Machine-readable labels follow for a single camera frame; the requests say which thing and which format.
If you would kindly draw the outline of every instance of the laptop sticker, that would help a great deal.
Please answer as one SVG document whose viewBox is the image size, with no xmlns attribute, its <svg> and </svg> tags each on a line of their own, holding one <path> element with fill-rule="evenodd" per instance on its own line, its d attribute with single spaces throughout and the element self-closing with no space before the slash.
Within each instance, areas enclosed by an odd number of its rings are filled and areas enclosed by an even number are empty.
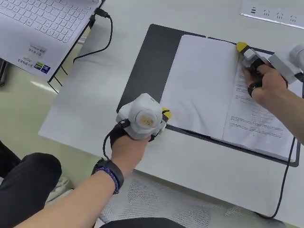
<svg viewBox="0 0 304 228">
<path fill-rule="evenodd" d="M 43 48 L 39 45 L 35 45 L 35 44 L 31 44 L 29 47 L 28 47 L 28 52 L 37 57 L 37 58 L 42 58 L 44 56 L 44 54 L 46 53 L 47 49 L 46 48 Z"/>
<path fill-rule="evenodd" d="M 37 62 L 35 64 L 34 68 L 37 69 L 37 70 L 41 70 L 41 68 L 43 67 L 43 65 L 44 65 L 43 63 Z"/>
<path fill-rule="evenodd" d="M 50 67 L 47 65 L 44 65 L 40 71 L 47 74 L 49 70 L 50 70 Z"/>
<path fill-rule="evenodd" d="M 30 68 L 34 67 L 32 60 L 28 57 L 19 58 L 18 62 Z"/>
</svg>

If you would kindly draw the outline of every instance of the knee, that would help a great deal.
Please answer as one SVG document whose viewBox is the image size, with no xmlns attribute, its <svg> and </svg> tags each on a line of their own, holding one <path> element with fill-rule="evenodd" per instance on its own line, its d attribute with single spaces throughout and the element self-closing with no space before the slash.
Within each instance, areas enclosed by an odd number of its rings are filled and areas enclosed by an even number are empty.
<svg viewBox="0 0 304 228">
<path fill-rule="evenodd" d="M 60 161 L 53 155 L 47 153 L 32 153 L 24 157 L 24 160 L 31 162 L 33 166 L 39 166 L 46 169 L 53 174 L 56 174 L 58 178 L 62 174 Z"/>
</svg>

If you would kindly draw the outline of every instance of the forearm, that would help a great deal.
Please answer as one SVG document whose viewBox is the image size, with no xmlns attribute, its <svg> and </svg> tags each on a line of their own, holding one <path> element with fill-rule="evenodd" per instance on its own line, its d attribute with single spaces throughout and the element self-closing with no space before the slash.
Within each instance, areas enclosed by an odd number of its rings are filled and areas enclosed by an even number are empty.
<svg viewBox="0 0 304 228">
<path fill-rule="evenodd" d="M 304 99 L 290 90 L 278 90 L 266 95 L 262 106 L 275 115 L 304 144 Z"/>
<path fill-rule="evenodd" d="M 113 195 L 115 184 L 99 171 L 58 203 L 44 208 L 17 228 L 90 228 Z"/>
</svg>

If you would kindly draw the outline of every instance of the finger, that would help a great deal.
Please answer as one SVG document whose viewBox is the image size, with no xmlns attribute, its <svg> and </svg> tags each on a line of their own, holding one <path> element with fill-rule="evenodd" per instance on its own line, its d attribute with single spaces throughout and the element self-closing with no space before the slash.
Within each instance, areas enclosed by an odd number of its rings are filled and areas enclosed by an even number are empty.
<svg viewBox="0 0 304 228">
<path fill-rule="evenodd" d="M 265 75 L 267 73 L 270 73 L 270 72 L 273 72 L 273 68 L 271 68 L 270 66 L 267 66 L 267 65 L 260 65 L 257 70 L 262 74 L 262 75 Z"/>
<path fill-rule="evenodd" d="M 254 80 L 252 79 L 251 73 L 246 68 L 243 68 L 243 72 L 246 85 L 249 87 L 250 84 L 254 83 Z"/>
</svg>

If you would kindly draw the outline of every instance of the laptop keyboard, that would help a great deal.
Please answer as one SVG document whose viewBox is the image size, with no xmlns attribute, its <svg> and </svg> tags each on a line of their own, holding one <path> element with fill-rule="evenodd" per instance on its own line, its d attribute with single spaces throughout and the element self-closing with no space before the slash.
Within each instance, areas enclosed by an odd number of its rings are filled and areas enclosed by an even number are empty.
<svg viewBox="0 0 304 228">
<path fill-rule="evenodd" d="M 0 0 L 0 14 L 67 43 L 90 10 L 64 0 Z"/>
</svg>

